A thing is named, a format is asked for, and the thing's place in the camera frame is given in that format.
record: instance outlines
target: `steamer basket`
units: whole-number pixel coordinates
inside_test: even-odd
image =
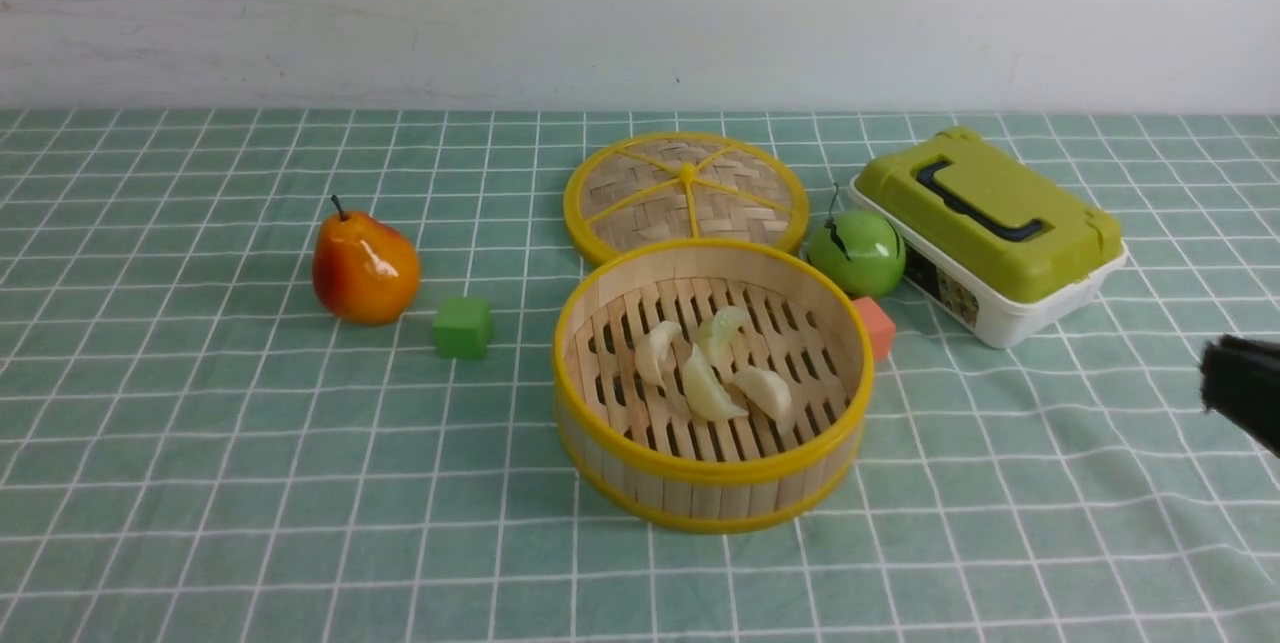
[[[800,411],[794,429],[754,407],[704,421],[678,374],[660,388],[636,374],[634,347],[659,320],[685,329],[673,345],[682,362],[700,320],[727,305],[753,319],[731,368],[777,370]],[[622,509],[689,532],[755,530],[804,512],[844,478],[873,365],[849,297],[804,261],[744,241],[668,241],[604,264],[570,296],[554,338],[556,420],[573,465]]]
[[[809,197],[781,160],[713,133],[620,141],[582,161],[564,187],[564,224],[591,265],[677,238],[795,252],[808,223]]]

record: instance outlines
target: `green block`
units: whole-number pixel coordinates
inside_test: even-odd
[[[484,298],[456,296],[440,301],[431,323],[435,351],[447,359],[480,360],[493,339],[493,314]]]

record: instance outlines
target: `white container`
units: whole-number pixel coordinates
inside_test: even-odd
[[[1129,260],[1129,247],[1121,241],[1120,255],[1087,278],[1069,283],[1034,304],[1019,304],[1001,296],[996,288],[983,283],[932,242],[863,196],[851,181],[849,192],[859,208],[883,215],[906,241],[908,270],[904,278],[993,348],[1011,348],[1070,311],[1083,307],[1102,288],[1107,275],[1124,268]]]

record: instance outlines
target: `apple stem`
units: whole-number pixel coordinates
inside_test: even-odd
[[[338,220],[347,220],[347,211],[342,210],[342,204],[338,202],[338,195],[334,193],[333,196],[329,196],[329,200],[333,201],[333,208],[338,209]]]

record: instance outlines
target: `yellow rim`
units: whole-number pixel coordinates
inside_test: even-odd
[[[759,252],[776,260],[781,260],[791,268],[795,268],[796,273],[801,275],[813,278],[820,286],[826,287],[837,301],[840,301],[840,305],[844,306],[845,313],[849,316],[849,323],[858,329],[858,341],[861,345],[861,361],[859,361],[861,369],[861,384],[858,387],[858,391],[854,392],[854,397],[849,401],[849,407],[845,410],[845,415],[840,416],[840,419],[833,423],[831,428],[819,433],[813,441],[776,456],[739,462],[694,461],[659,453],[658,451],[646,448],[640,443],[628,441],[622,434],[605,425],[599,416],[588,409],[586,401],[582,400],[582,396],[580,396],[577,389],[572,386],[571,379],[568,378],[568,369],[564,365],[564,357],[559,354],[559,351],[564,350],[567,338],[575,333],[573,330],[566,330],[566,327],[568,325],[568,311],[577,305],[582,295],[595,286],[595,282],[599,281],[602,275],[608,273],[608,270],[613,270],[614,268],[644,255],[684,247],[731,247]],[[872,378],[874,373],[872,345],[867,333],[867,327],[863,325],[863,319],[858,315],[858,309],[854,307],[852,301],[849,300],[849,296],[846,296],[845,292],[841,292],[840,288],[836,287],[836,283],[832,283],[827,279],[827,277],[818,273],[817,269],[792,255],[787,255],[780,250],[760,243],[727,238],[686,238],[652,243],[643,248],[622,254],[621,256],[614,257],[600,268],[593,270],[591,274],[573,289],[568,301],[564,304],[563,309],[561,309],[559,319],[556,322],[552,366],[556,371],[556,388],[568,402],[568,410],[582,425],[586,433],[594,438],[595,442],[603,446],[604,450],[612,452],[627,465],[662,478],[713,485],[753,485],[767,480],[777,480],[791,475],[792,473],[804,470],[817,462],[819,459],[831,452],[837,444],[840,444],[840,442],[858,427],[860,420],[863,420],[863,416],[867,412],[867,405],[872,396]]]
[[[635,147],[640,143],[645,143],[648,141],[658,141],[658,140],[709,141],[719,143],[721,149],[712,152],[705,159],[700,160],[698,163],[696,170],[703,169],[704,165],[714,161],[716,159],[721,158],[722,155],[730,151],[742,151],[745,154],[756,158],[760,163],[768,165],[773,170],[773,173],[777,174],[778,181],[782,181],[782,183],[786,186],[787,193],[791,195],[790,209],[778,206],[778,204],[774,204],[773,201],[764,201],[758,196],[753,196],[750,193],[744,193],[741,191],[736,191],[733,188],[717,184],[716,182],[712,181],[705,181],[701,178],[694,178],[694,179],[681,178],[680,173],[677,173],[677,170],[673,169],[672,167],[631,150],[631,147]],[[648,163],[649,165],[653,165],[654,168],[658,168],[664,173],[669,174],[672,178],[671,181],[663,181],[657,186],[640,188],[631,196],[627,196],[625,200],[618,201],[617,204],[608,206],[608,209],[605,209],[604,211],[594,215],[590,220],[585,219],[582,216],[582,206],[580,201],[582,196],[582,186],[586,183],[586,177],[593,170],[595,170],[595,165],[599,165],[600,161],[608,160],[609,158],[613,158],[616,155],[622,155],[626,158]],[[809,197],[805,195],[804,183],[800,183],[800,179],[796,178],[796,175],[791,173],[791,169],[787,168],[786,164],[783,164],[781,160],[750,143],[745,143],[742,141],[735,141],[733,138],[726,138],[723,136],[717,136],[714,133],[658,132],[658,133],[645,133],[643,136],[636,136],[634,138],[618,141],[617,143],[613,143],[607,149],[595,151],[595,154],[593,154],[590,158],[582,161],[582,165],[579,165],[577,170],[575,170],[572,177],[570,177],[568,186],[566,186],[564,188],[563,209],[564,209],[564,225],[568,228],[568,237],[571,238],[571,241],[573,241],[573,247],[576,247],[577,252],[581,254],[581,256],[594,266],[602,265],[605,261],[617,257],[618,251],[613,250],[612,246],[609,246],[608,243],[602,241],[595,233],[593,233],[590,224],[594,223],[595,219],[607,215],[609,213],[613,213],[618,208],[622,208],[623,205],[634,200],[637,200],[645,195],[652,193],[658,188],[667,186],[684,187],[685,196],[689,199],[689,223],[690,223],[690,231],[692,231],[694,237],[698,237],[699,233],[698,233],[698,220],[694,215],[692,186],[705,186],[708,188],[713,188],[722,193],[741,196],[744,200],[751,201],[753,204],[765,205],[774,210],[788,210],[788,213],[791,214],[791,220],[787,222],[786,229],[782,232],[782,236],[778,237],[778,242],[772,247],[777,247],[778,250],[786,252],[795,252],[796,250],[800,248],[800,243],[804,241],[804,233],[809,225]]]
[[[808,511],[827,498],[827,496],[831,496],[832,491],[840,485],[840,483],[845,479],[845,475],[849,474],[849,469],[854,466],[854,461],[858,460],[859,448],[863,447],[863,441],[859,438],[858,443],[854,444],[854,450],[851,451],[849,460],[841,464],[840,470],[831,476],[831,480],[823,483],[822,488],[818,488],[813,496],[809,496],[799,503],[760,516],[736,520],[713,520],[672,515],[667,511],[650,509],[635,498],[623,496],[620,491],[605,483],[603,478],[596,475],[595,471],[582,464],[582,460],[577,456],[577,451],[575,451],[564,438],[563,428],[559,429],[559,437],[561,443],[564,447],[564,453],[568,456],[573,468],[576,468],[579,474],[581,474],[588,483],[595,487],[595,489],[608,498],[614,506],[621,507],[639,519],[648,520],[654,525],[671,528],[673,530],[684,530],[685,533],[701,534],[750,533],[753,530],[763,530],[765,528],[773,528],[773,525],[781,524]]]

